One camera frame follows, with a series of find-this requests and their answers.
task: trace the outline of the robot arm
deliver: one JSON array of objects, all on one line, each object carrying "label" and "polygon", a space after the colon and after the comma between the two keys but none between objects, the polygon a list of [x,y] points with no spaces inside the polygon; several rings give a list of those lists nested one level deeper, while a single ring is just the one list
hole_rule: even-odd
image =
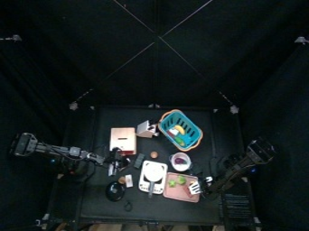
[{"label": "robot arm", "polygon": [[95,165],[99,166],[102,166],[106,162],[104,157],[92,152],[83,151],[79,147],[63,147],[50,145],[39,142],[34,134],[18,134],[11,144],[10,153],[16,156],[27,157],[35,152],[47,155],[62,156],[71,159],[72,161],[94,162]]}]

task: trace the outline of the black curtain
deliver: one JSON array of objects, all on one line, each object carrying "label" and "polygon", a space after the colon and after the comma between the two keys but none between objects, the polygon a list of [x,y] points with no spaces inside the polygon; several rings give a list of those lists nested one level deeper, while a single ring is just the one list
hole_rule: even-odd
[{"label": "black curtain", "polygon": [[55,174],[40,156],[8,155],[16,133],[62,144],[68,104],[18,42],[0,42],[0,229],[43,218]]},{"label": "black curtain", "polygon": [[262,135],[277,147],[260,167],[253,192],[268,230],[309,227],[309,47],[300,45],[242,107],[246,143]]}]

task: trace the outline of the black table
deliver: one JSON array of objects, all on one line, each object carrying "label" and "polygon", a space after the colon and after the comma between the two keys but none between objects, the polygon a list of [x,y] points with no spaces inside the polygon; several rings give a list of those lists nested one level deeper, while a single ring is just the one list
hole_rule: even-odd
[{"label": "black table", "polygon": [[[98,107],[83,108],[71,112],[64,145],[78,146],[83,150],[95,151],[110,142],[113,127],[137,127],[149,119],[159,120],[163,113],[173,108],[142,107]],[[238,116],[229,109],[179,108],[203,131],[203,139],[197,148],[187,154],[193,164],[203,169],[203,176],[216,175],[216,165],[222,157],[244,152]],[[175,172],[169,162],[169,155],[179,152],[175,145],[163,134],[154,138],[137,138],[137,151],[151,160],[150,152],[159,153],[157,162],[167,164],[167,171]],[[117,176],[107,176],[107,169],[96,167],[95,174],[84,179],[63,177],[56,180],[48,214],[50,223],[70,222],[72,224],[92,223],[135,223],[205,226],[222,223],[220,218],[220,197],[199,198],[198,203],[165,198],[154,195],[149,198],[138,187],[141,170],[133,165]],[[125,198],[113,202],[106,198],[107,184],[118,180],[119,176],[131,174],[133,188],[126,189]],[[129,212],[127,202],[133,205]]]}]

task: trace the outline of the plastic basket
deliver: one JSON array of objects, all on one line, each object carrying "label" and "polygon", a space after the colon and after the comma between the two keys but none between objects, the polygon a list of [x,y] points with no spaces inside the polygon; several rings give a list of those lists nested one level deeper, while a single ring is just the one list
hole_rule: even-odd
[{"label": "plastic basket", "polygon": [[[182,126],[185,129],[185,134],[177,134],[177,137],[183,141],[182,145],[179,145],[175,140],[175,136],[173,136],[173,134],[169,132],[175,125]],[[173,142],[178,149],[183,152],[187,152],[190,149],[195,148],[203,138],[202,130],[178,109],[174,109],[162,115],[158,128],[167,137],[169,141]]]}]

